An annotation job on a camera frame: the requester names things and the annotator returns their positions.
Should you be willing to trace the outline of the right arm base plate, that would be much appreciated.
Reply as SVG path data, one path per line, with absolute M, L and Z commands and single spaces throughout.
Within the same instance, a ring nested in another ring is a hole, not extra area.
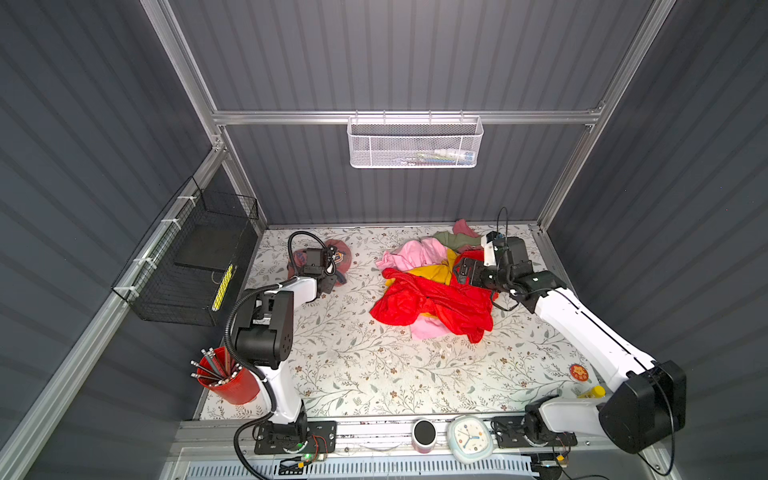
M 578 444 L 571 432 L 549 430 L 535 415 L 496 416 L 490 420 L 491 432 L 499 448 L 565 447 Z

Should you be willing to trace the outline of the dusty rose grey shirt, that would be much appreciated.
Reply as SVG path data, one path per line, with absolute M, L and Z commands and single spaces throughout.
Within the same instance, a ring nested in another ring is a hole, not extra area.
M 345 285 L 347 283 L 347 272 L 352 262 L 351 251 L 343 241 L 337 240 L 337 239 L 331 239 L 326 241 L 324 247 L 326 246 L 333 246 L 337 249 L 337 252 L 334 258 L 336 263 L 336 275 L 337 275 L 336 286 Z M 297 276 L 293 270 L 292 258 L 287 265 L 287 269 L 288 269 L 289 278 Z

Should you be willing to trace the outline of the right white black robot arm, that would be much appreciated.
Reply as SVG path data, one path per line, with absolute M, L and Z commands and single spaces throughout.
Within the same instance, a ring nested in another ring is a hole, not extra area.
M 481 245 L 480 259 L 455 264 L 459 283 L 506 293 L 549 323 L 587 359 L 608 391 L 602 398 L 550 396 L 527 405 L 522 421 L 527 440 L 548 445 L 563 433 L 600 436 L 638 454 L 674 438 L 686 422 L 683 369 L 623 339 L 553 272 L 534 270 L 522 239 L 492 231 Z

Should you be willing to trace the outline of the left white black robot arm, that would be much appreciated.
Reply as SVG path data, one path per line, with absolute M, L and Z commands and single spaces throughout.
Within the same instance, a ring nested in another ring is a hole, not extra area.
M 293 267 L 291 278 L 242 291 L 226 321 L 226 349 L 264 387 L 268 421 L 300 432 L 306 429 L 306 410 L 284 366 L 294 342 L 294 312 L 333 290 L 336 253 L 334 246 L 307 249 L 305 263 Z

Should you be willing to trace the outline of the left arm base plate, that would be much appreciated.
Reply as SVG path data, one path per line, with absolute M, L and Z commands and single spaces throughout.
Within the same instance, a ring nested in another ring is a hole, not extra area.
M 309 421 L 289 425 L 267 422 L 257 428 L 254 453 L 256 455 L 319 454 L 335 451 L 338 423 L 335 421 Z

